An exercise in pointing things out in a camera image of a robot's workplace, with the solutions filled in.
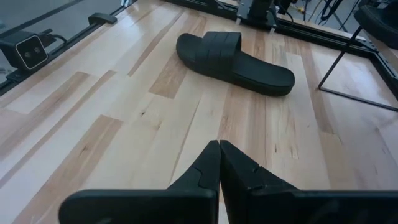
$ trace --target black camera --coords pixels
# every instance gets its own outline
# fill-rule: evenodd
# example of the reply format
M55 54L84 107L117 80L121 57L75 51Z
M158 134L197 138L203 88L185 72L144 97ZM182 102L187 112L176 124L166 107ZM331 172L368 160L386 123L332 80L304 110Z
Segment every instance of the black camera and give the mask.
M0 39L0 49L11 66L23 70L33 70L49 57L39 36L26 31Z

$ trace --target slide sandal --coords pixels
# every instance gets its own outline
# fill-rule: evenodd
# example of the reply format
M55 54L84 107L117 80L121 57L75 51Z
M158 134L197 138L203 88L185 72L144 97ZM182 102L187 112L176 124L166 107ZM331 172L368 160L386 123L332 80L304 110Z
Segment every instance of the slide sandal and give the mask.
M256 59L241 51L241 33L207 32L203 38L182 34L177 54L194 72L217 78L270 96L284 96L292 90L292 71Z

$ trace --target wood plank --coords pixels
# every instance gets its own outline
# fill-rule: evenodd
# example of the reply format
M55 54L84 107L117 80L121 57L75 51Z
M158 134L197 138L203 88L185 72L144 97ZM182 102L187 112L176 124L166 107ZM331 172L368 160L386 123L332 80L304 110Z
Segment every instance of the wood plank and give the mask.
M291 69L292 92L263 96L185 68L177 38L209 30L241 32L244 52ZM1 223L56 223L61 201L80 189L165 189L212 139L300 189L398 189L398 115L317 90L338 54L164 1L135 2L0 97ZM375 72L347 54L325 85L394 105ZM219 210L227 223L222 193Z
M105 73L60 120L26 153L13 167L9 169L0 179L0 188L45 144L66 121L112 76L114 71Z
M29 113L24 118L25 124L20 129L16 130L10 135L1 145L0 158L5 158L19 143L22 139L26 138L40 123L42 123L50 114L52 114L64 101L72 95L74 91L80 86L82 82L87 79L89 74L76 73L69 80L67 80L58 90L53 92L46 100L41 102L34 111Z
M75 147L98 116L118 96L124 79L114 76L78 109L0 189L0 216L11 223Z
M142 159L164 122L162 112L171 104L171 99L146 94L134 112L134 120L122 125L82 189L131 189Z
M169 186L203 92L202 80L201 75L187 73L174 105L168 110L139 172L132 180L134 188L164 189Z
M80 188L121 125L121 121L100 116L13 223L55 220L62 200Z
M192 124L187 133L171 182L177 180L199 156L209 141L217 138L229 84L206 78Z
M330 187L333 190L355 190L353 168L348 162L345 149L335 134L320 132L319 134L325 155Z

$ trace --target metal frame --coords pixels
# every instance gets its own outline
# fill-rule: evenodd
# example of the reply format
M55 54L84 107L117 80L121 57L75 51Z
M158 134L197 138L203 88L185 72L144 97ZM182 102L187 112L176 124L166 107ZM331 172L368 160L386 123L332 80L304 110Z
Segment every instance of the metal frame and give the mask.
M374 101L366 100L364 98L360 98L360 97L357 97L357 96L352 96L352 95L349 95L349 94L346 94L346 93L342 93L342 92L338 92L338 91L335 91L335 90L331 90L331 89L322 87L322 85L325 83L326 79L329 77L329 75L331 74L333 69L335 69L337 63L341 60L341 58L343 58L344 54L346 53L346 49L349 48L351 43L355 41L355 37L359 34L359 32L361 30L362 30L362 27L359 26L358 29L353 34L352 38L346 44L345 49L343 49L341 51L341 53L339 54L339 56L337 57L335 62L333 62L333 64L329 68L329 70L326 73L326 75L322 78L321 82L318 85L318 89L321 90L321 91L325 91L327 93L331 93L331 94L334 94L334 95L337 95L337 96L342 96L342 97L345 97L345 98L348 98L348 99L351 99L351 100L355 100L355 101L358 101L358 102L361 102L361 103L366 103L366 104L369 104L369 105L373 105L373 106L377 106L377 107L384 108L384 109L387 109L387 110L398 112L398 108L395 108L395 107L392 107L392 106L389 106L389 105L384 105L384 104L377 103L377 102L374 102Z
M247 15L242 13L242 8L246 7L245 3L249 1L251 2L252 0L241 0L240 3L241 6L243 7L233 6L223 2L219 2L218 0L205 0L205 1L204 0L201 1L166 0L166 1L171 2L173 4L178 4L180 6L189 7L194 10L207 12L209 14L214 14L216 16L224 17L227 19L232 19L234 21L240 21L241 23L249 26L254 26L265 30L271 30L273 28L273 26L270 25L268 22L256 21L254 19L250 19L247 17ZM382 79L385 81L392 94L398 100L397 72L390 66L389 62L381 55L381 53L373 45L372 42L356 39L356 36L361 31L361 28L358 28L355 34L351 38L348 38L337 34L332 34L330 32L326 32L323 30L318 30L316 28L312 28L302 24L298 24L295 22L292 24L291 21L287 21L281 18L277 19L277 24L279 24L275 30L275 32L277 33L287 35L290 37L295 37L297 39L301 39L325 47L329 47L331 49L341 50L339 57L334 62L334 64L329 69L328 73L325 75L325 77L318 86L321 91L325 91L328 93L332 93L334 95L342 96L362 103L398 112L398 108L392 106L383 105L381 103L376 103L357 96L351 96L346 93L340 93L338 91L322 87L323 83L329 77L331 71L340 61L342 56L345 53L349 53L360 57L368 58L372 62L373 66L376 68L377 72L380 74Z

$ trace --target cable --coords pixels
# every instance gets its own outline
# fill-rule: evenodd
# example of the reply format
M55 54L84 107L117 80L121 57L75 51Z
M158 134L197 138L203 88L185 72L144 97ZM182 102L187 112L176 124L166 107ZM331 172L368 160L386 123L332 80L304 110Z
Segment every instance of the cable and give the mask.
M283 10L283 11L290 17L290 20L291 20L292 22L290 23L289 27L292 27L292 26L293 26L293 23L294 23L293 16L280 4L280 1L279 1L279 0L277 0L276 3L277 3L278 6L280 7L280 9Z
M352 15L352 13L354 12L354 10L355 10L355 8L356 8L356 6L357 6L358 4L359 4L359 0L356 0L356 2L354 3L354 6L353 6L351 12L349 12L349 14L348 14L348 16L347 16L347 19L342 23L341 27L340 27L338 30L341 30L341 28L344 27L344 24L346 24L346 22L348 21L349 17Z
M321 4L321 2L322 2L322 0L319 0L319 1L318 1L317 6L315 6L315 9L313 10L313 13L311 14L310 18L308 19L309 22L311 21L313 15L314 15L315 12L317 11L317 9L318 9L319 5Z
M292 16L289 12L287 12L287 11L285 11L285 13L286 13L286 14L290 17L290 19L292 20L292 22L291 22L290 25L289 25L289 27L292 27L293 24L294 24L293 16Z
M329 21L329 19L325 20L325 22L321 26L326 25L326 23L328 23L328 21Z
M319 16L321 15L321 13L322 13L322 11L319 12L319 14L317 15L317 18L315 19L315 22L314 22L314 23L317 23L318 18L319 18Z
M52 35L54 38L61 39L63 41L63 45L66 45L68 43L66 38L62 37L61 35L58 35L58 34L50 34L50 35Z
M308 6L308 0L305 0L304 13L303 13L304 22L306 21L305 16L307 15L307 6Z
M343 1L343 0L335 0L335 2L333 3L332 7L330 8L329 13L325 16L326 10L328 9L330 3L332 2L332 0L327 0L327 2L326 2L326 4L325 4L325 7L322 9L321 20L324 21L324 20L329 19L329 18L331 17L331 15L332 15L333 13L336 12L338 6L340 5L340 3L341 3L342 1Z

